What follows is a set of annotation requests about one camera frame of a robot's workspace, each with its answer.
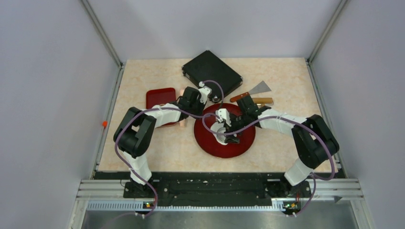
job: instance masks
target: black case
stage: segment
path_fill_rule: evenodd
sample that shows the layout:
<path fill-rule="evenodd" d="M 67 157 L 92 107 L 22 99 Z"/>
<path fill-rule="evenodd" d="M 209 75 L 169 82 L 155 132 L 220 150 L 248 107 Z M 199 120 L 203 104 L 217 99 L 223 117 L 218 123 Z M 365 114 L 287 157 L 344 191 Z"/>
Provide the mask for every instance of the black case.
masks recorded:
<path fill-rule="evenodd" d="M 183 75 L 196 86 L 198 86 L 199 82 L 205 80 L 218 82 L 224 91 L 225 97 L 243 83 L 241 75 L 209 50 L 183 65 L 181 69 Z M 218 86 L 214 83 L 206 83 L 205 85 L 212 89 L 212 93 L 209 96 L 210 101 L 214 103 L 221 101 L 221 91 Z"/>

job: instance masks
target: red tray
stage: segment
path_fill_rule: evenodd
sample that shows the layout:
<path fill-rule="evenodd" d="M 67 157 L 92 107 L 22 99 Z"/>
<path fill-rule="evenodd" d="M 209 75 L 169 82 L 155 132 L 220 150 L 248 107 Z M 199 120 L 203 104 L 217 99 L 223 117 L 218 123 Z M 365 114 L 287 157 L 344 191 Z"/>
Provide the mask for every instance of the red tray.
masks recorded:
<path fill-rule="evenodd" d="M 163 105 L 176 100 L 176 90 L 172 87 L 150 90 L 146 92 L 146 109 L 154 105 Z M 176 123 L 167 123 L 163 126 L 174 125 Z"/>

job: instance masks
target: beige table surface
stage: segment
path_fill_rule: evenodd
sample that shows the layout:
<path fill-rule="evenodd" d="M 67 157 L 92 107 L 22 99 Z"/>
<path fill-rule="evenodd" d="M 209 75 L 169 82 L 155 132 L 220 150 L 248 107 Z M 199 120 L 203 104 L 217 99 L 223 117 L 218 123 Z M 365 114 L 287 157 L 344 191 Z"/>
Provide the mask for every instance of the beige table surface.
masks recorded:
<path fill-rule="evenodd" d="M 127 166 L 114 152 L 113 134 L 126 111 L 134 106 L 145 108 L 148 90 L 173 87 L 177 96 L 186 86 L 194 85 L 182 75 L 181 66 L 188 59 L 128 60 L 119 88 L 99 171 L 126 171 Z M 273 97 L 273 109 L 290 115 L 309 117 L 320 114 L 311 79 L 303 58 L 232 58 L 223 59 L 244 78 L 242 86 L 226 97 L 249 91 L 264 80 L 271 92 L 252 97 Z M 179 124 L 155 129 L 147 150 L 151 171 L 173 172 L 283 172 L 298 158 L 294 140 L 273 130 L 256 128 L 256 138 L 244 154 L 218 158 L 204 152 L 197 144 L 194 119 L 186 127 Z M 324 162 L 318 172 L 330 172 Z"/>

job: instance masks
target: purple cable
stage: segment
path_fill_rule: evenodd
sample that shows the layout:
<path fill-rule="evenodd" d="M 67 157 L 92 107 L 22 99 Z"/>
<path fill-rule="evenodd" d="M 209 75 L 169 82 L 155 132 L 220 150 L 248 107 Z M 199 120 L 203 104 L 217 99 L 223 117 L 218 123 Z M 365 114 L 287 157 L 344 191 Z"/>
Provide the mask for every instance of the purple cable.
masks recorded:
<path fill-rule="evenodd" d="M 180 111 L 180 112 L 183 112 L 183 113 L 185 113 L 186 115 L 189 115 L 189 116 L 194 117 L 194 118 L 204 118 L 204 117 L 207 115 L 207 114 L 204 115 L 204 116 L 194 115 L 194 114 L 190 114 L 190 113 L 188 113 L 188 112 L 186 112 L 186 111 L 183 111 L 183 110 L 180 110 L 180 109 L 174 108 L 174 107 L 161 107 L 161 109 L 162 109 L 162 110 Z M 119 142 L 119 140 L 121 139 L 122 135 L 125 133 L 125 131 L 132 125 L 132 123 L 133 123 L 137 118 L 139 118 L 142 114 L 144 114 L 144 113 L 146 113 L 146 112 L 158 111 L 158 110 L 159 110 L 159 108 L 151 108 L 151 109 L 143 110 L 143 111 L 139 112 L 138 114 L 136 114 L 136 115 L 127 123 L 127 125 L 122 129 L 122 131 L 118 134 L 117 139 L 116 139 L 116 142 L 115 142 L 115 145 L 114 145 L 115 153 L 116 153 L 116 155 L 119 157 L 119 159 L 121 159 L 121 160 L 129 167 L 129 169 L 131 170 L 131 172 L 132 172 L 138 179 L 140 179 L 142 182 L 145 182 L 145 184 L 148 185 L 148 186 L 152 189 L 152 191 L 153 191 L 153 193 L 154 193 L 154 195 L 155 195 L 155 201 L 153 202 L 153 207 L 152 207 L 152 209 L 150 210 L 150 212 L 148 212 L 144 217 L 149 216 L 149 215 L 152 214 L 152 212 L 155 210 L 155 208 L 156 208 L 156 206 L 157 206 L 157 202 L 158 202 L 158 193 L 156 192 L 156 189 L 155 189 L 148 181 L 146 181 L 146 180 L 143 179 L 141 176 L 139 176 L 138 173 L 136 173 L 136 172 L 133 170 L 133 167 L 131 166 L 131 164 L 128 163 L 128 161 L 126 161 L 125 158 L 124 158 L 123 156 L 121 156 L 121 154 L 119 154 L 119 152 L 118 152 L 118 142 Z"/>
<path fill-rule="evenodd" d="M 297 123 L 295 121 L 292 121 L 292 120 L 289 120 L 289 119 L 286 119 L 286 118 L 283 118 L 283 117 L 279 117 L 279 116 L 267 116 L 267 117 L 259 118 L 259 119 L 255 120 L 255 121 L 251 122 L 249 125 L 239 129 L 239 130 L 236 130 L 236 131 L 233 131 L 233 132 L 230 132 L 230 133 L 218 133 L 218 132 L 215 132 L 215 131 L 211 130 L 210 128 L 208 128 L 208 126 L 205 124 L 205 118 L 206 117 L 207 116 L 205 116 L 205 115 L 204 115 L 204 117 L 202 117 L 202 124 L 204 125 L 205 129 L 207 129 L 209 132 L 211 132 L 211 133 L 213 133 L 215 135 L 224 135 L 224 136 L 234 135 L 234 134 L 240 133 L 240 132 L 246 130 L 247 128 L 253 126 L 254 124 L 256 124 L 256 123 L 258 123 L 260 121 L 266 120 L 266 119 L 270 119 L 270 118 L 280 119 L 280 120 L 286 121 L 288 123 L 292 123 L 294 125 L 297 125 L 297 126 L 303 128 L 304 130 L 308 131 L 310 134 L 314 135 L 315 138 L 322 145 L 323 149 L 325 150 L 326 155 L 328 155 L 328 158 L 329 158 L 329 161 L 330 161 L 330 167 L 332 169 L 332 172 L 330 173 L 330 176 L 328 178 L 322 178 L 322 179 L 323 180 L 331 180 L 335 176 L 335 165 L 333 163 L 332 155 L 330 154 L 330 151 L 329 151 L 328 147 L 326 147 L 325 142 L 313 130 L 311 130 L 310 128 L 308 128 L 307 126 L 305 126 L 305 125 L 303 125 L 301 123 Z"/>
<path fill-rule="evenodd" d="M 316 190 L 316 180 L 315 180 L 315 177 L 314 177 L 314 173 L 311 173 L 311 177 L 314 180 L 314 188 L 312 190 L 311 196 L 309 197 L 308 201 L 304 204 L 304 206 L 301 208 L 301 210 L 299 212 L 297 212 L 297 213 L 295 213 L 293 215 L 289 215 L 289 216 L 297 217 L 298 215 L 300 215 L 308 207 L 308 204 L 311 202 L 312 198 L 314 197 L 315 190 Z"/>
<path fill-rule="evenodd" d="M 222 99 L 221 99 L 221 105 L 219 105 L 219 108 L 218 108 L 218 109 L 221 109 L 221 108 L 222 108 L 222 104 L 224 104 L 224 98 L 225 98 L 225 96 L 224 96 L 224 91 L 222 90 L 222 87 L 219 85 L 219 83 L 215 82 L 214 80 L 206 80 L 206 81 L 203 81 L 202 83 L 214 83 L 214 84 L 216 84 L 216 85 L 219 87 L 219 90 L 221 90 Z"/>

